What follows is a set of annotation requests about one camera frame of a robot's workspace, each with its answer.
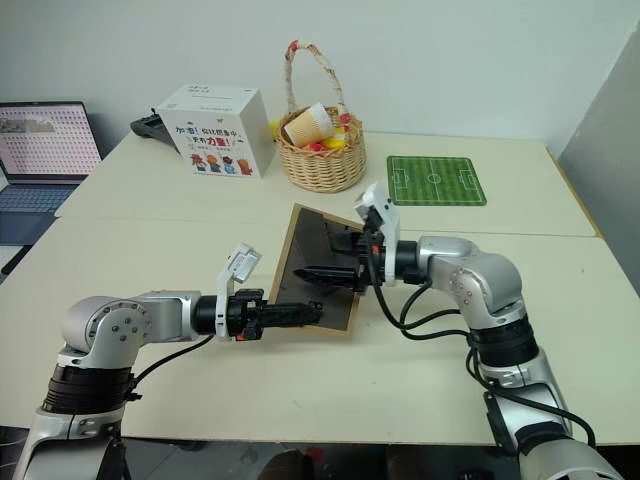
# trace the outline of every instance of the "laptop keyboard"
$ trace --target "laptop keyboard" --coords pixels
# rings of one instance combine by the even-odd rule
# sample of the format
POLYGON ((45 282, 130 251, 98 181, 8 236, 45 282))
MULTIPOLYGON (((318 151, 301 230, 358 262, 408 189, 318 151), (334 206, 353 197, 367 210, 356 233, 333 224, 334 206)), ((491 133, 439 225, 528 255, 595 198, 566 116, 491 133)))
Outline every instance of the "laptop keyboard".
POLYGON ((0 211, 55 212, 73 190, 73 188, 7 187, 0 193, 0 211))

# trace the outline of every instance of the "printed box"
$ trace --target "printed box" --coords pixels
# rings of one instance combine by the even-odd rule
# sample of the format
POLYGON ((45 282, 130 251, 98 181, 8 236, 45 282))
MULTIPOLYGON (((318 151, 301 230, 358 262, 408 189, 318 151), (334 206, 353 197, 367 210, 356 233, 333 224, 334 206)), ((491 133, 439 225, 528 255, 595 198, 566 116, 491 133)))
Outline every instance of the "printed box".
POLYGON ((187 84, 156 108, 194 173, 261 177, 275 151, 256 88, 187 84))

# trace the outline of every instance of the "wooden board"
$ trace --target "wooden board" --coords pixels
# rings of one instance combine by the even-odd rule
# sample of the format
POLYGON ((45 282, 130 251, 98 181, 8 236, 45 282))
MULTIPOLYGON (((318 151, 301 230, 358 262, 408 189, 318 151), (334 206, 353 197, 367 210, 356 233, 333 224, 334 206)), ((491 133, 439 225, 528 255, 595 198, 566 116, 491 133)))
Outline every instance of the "wooden board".
POLYGON ((330 335, 349 335, 353 330, 359 294, 346 288, 318 288, 293 273, 309 265, 356 265, 357 259, 331 250, 329 234, 344 231, 360 232, 362 227, 319 210, 299 204, 293 206, 269 302, 321 302, 320 322, 304 327, 306 329, 330 335))

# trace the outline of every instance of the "soccer field mat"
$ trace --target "soccer field mat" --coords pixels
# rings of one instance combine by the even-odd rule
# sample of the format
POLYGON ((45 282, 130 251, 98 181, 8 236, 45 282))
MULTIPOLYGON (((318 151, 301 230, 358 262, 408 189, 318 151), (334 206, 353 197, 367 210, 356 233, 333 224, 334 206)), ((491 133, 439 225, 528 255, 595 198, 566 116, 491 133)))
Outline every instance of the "soccer field mat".
POLYGON ((480 181, 468 158, 387 157, 391 200, 408 205, 485 205, 480 181))

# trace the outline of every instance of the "black cable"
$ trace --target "black cable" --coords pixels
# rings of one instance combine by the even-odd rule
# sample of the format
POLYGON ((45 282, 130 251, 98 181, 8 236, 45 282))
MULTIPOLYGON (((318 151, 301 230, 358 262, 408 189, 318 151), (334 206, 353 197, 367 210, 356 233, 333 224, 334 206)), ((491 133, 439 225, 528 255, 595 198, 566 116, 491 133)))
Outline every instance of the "black cable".
MULTIPOLYGON (((413 303, 418 299, 418 297, 422 293, 424 293, 426 290, 429 289, 429 287, 431 287, 431 283, 427 282, 424 285, 422 285, 416 292, 414 292, 411 295, 411 297, 409 297, 409 299, 407 300, 407 302, 405 302, 405 305, 402 308, 400 321, 396 320, 395 317, 393 316, 393 313, 391 313, 391 310, 389 310, 389 306, 387 305, 387 302, 384 299, 384 295, 382 294, 382 289, 380 288, 378 273, 375 267, 375 259, 373 256, 373 245, 372 245, 371 233, 369 232, 368 229, 364 230, 363 238, 364 238, 365 247, 367 250, 367 268, 369 269, 369 276, 371 277, 371 285, 373 286, 373 291, 376 294, 376 298, 378 299, 378 303, 380 304, 380 308, 382 309, 384 316, 387 317, 387 320, 389 320, 389 322, 394 327, 396 327, 401 331, 400 333, 402 333, 402 335, 404 335, 406 338, 410 340, 431 340, 434 338, 444 337, 447 335, 461 335, 466 338, 469 338, 469 333, 464 330, 443 330, 441 332, 428 333, 424 335, 414 335, 407 332, 407 330, 416 328, 420 325, 424 325, 425 323, 435 318, 442 317, 444 315, 460 314, 460 310, 457 310, 457 309, 442 310, 442 311, 427 315, 426 317, 421 318, 416 322, 405 324, 404 321, 407 313, 409 312, 409 309, 411 308, 411 305, 413 305, 413 303)), ((503 388, 495 387, 492 384, 486 382, 480 374, 478 351, 475 348, 471 348, 469 350, 469 353, 467 354, 466 361, 465 361, 465 367, 469 375, 471 375, 471 377, 474 380, 476 380, 480 385, 482 385, 489 393, 495 396, 506 398, 507 400, 510 400, 512 402, 519 403, 520 405, 524 405, 526 407, 534 408, 537 410, 542 410, 543 412, 551 413, 552 415, 557 415, 559 417, 563 417, 563 418, 566 418, 567 420, 577 423, 578 425, 580 425, 580 427, 584 429, 584 431, 587 434, 587 444, 591 448, 594 448, 594 449, 596 448, 595 433, 593 432, 593 429, 591 428, 591 426, 584 419, 580 418, 579 416, 571 412, 563 410, 561 408, 551 407, 549 405, 545 405, 544 403, 536 402, 533 400, 519 397, 517 395, 513 395, 509 392, 506 392, 505 389, 503 388), (473 360, 473 371, 471 370, 471 367, 470 367, 471 360, 473 360)))
POLYGON ((399 330, 405 328, 400 322, 398 322, 391 310, 389 310, 389 306, 387 305, 386 300, 384 299, 384 295, 382 294, 382 289, 379 285, 378 273, 376 272, 375 260, 373 258, 373 245, 371 241, 371 233, 368 230, 365 230, 363 233, 364 243, 367 247, 367 268, 369 269, 369 276, 371 277, 371 285, 373 286, 373 291, 376 294, 376 298, 378 299, 378 303, 380 304, 380 308, 382 309, 382 313, 387 317, 387 320, 399 330))
POLYGON ((544 403, 536 402, 534 400, 529 400, 527 398, 522 398, 522 397, 519 397, 517 395, 513 395, 513 394, 509 393, 506 389, 501 388, 501 387, 496 387, 493 384, 491 384, 491 383, 487 382, 486 380, 484 380, 482 378, 482 375, 480 374, 478 351, 475 348, 471 348, 469 350, 469 353, 467 354, 466 368, 467 368, 467 372, 469 373, 469 375, 471 375, 471 377, 476 382, 478 382, 489 393, 491 393, 491 394, 493 394, 495 396, 506 398, 507 400, 510 400, 512 402, 515 402, 515 403, 519 403, 520 405, 524 405, 524 406, 529 407, 529 408, 535 408, 537 410, 542 410, 543 412, 547 412, 547 413, 550 413, 552 415, 557 415, 559 417, 566 418, 567 420, 570 420, 573 423, 577 423, 578 425, 580 425, 580 427, 582 427, 582 429, 587 434, 587 444, 591 448, 594 448, 594 449, 596 448, 596 435, 593 432, 593 429, 591 428, 591 425, 589 425, 587 423, 587 421, 584 420, 583 418, 579 417, 578 415, 576 415, 574 413, 568 412, 567 410, 563 410, 561 408, 552 407, 550 405, 545 405, 544 403), (473 359, 473 372, 471 371, 471 368, 469 366, 469 363, 470 363, 470 361, 472 359, 473 359))
POLYGON ((142 380, 144 380, 144 378, 147 375, 149 375, 151 372, 153 372, 156 368, 161 367, 162 365, 164 365, 167 362, 170 362, 174 358, 178 358, 179 356, 184 355, 185 353, 193 352, 196 348, 200 348, 203 345, 206 345, 211 340, 213 340, 213 337, 215 337, 215 335, 209 335, 207 338, 205 338, 204 340, 202 340, 199 343, 196 343, 195 345, 191 345, 190 347, 183 348, 182 350, 179 350, 176 353, 172 353, 171 355, 167 355, 166 357, 158 360, 154 364, 152 364, 149 367, 147 367, 140 375, 138 375, 136 377, 135 385, 137 386, 142 380))
POLYGON ((406 316, 411 305, 413 305, 413 303, 418 299, 418 297, 422 293, 424 293, 426 290, 429 289, 429 287, 431 287, 431 282, 427 282, 409 297, 404 307, 402 308, 401 315, 404 315, 404 316, 401 316, 400 321, 396 320, 396 318, 393 316, 393 313, 391 313, 391 310, 389 310, 389 306, 387 305, 387 302, 384 299, 384 295, 382 293, 382 289, 380 288, 378 273, 375 267, 375 259, 373 257, 373 245, 371 240, 371 233, 366 229, 363 233, 363 238, 364 238, 364 243, 367 249, 367 268, 369 269, 369 276, 371 277, 371 285, 373 286, 373 291, 376 294, 376 298, 378 299, 378 303, 380 304, 382 313, 384 313, 384 316, 387 317, 387 320, 389 320, 391 325, 393 325, 398 330, 400 330, 402 335, 404 335, 406 338, 410 340, 432 340, 434 338, 445 337, 448 335, 462 335, 464 337, 468 337, 469 334, 464 330, 443 330, 441 332, 427 333, 424 335, 414 335, 406 332, 406 330, 410 330, 410 329, 419 327, 420 325, 424 325, 425 323, 433 320, 434 318, 442 317, 444 315, 460 313, 460 310, 456 310, 456 309, 441 310, 439 312, 435 312, 430 315, 427 315, 426 317, 421 318, 416 322, 412 322, 405 325, 404 316, 406 316))
POLYGON ((414 335, 413 333, 409 333, 405 330, 402 330, 400 333, 409 340, 433 340, 434 338, 446 337, 449 335, 462 335, 465 338, 469 336, 469 334, 464 330, 442 330, 435 333, 425 333, 424 335, 414 335))
POLYGON ((127 462, 126 457, 123 459, 123 462, 124 462, 124 470, 122 472, 123 480, 133 480, 133 478, 131 477, 131 471, 129 470, 129 463, 127 462))

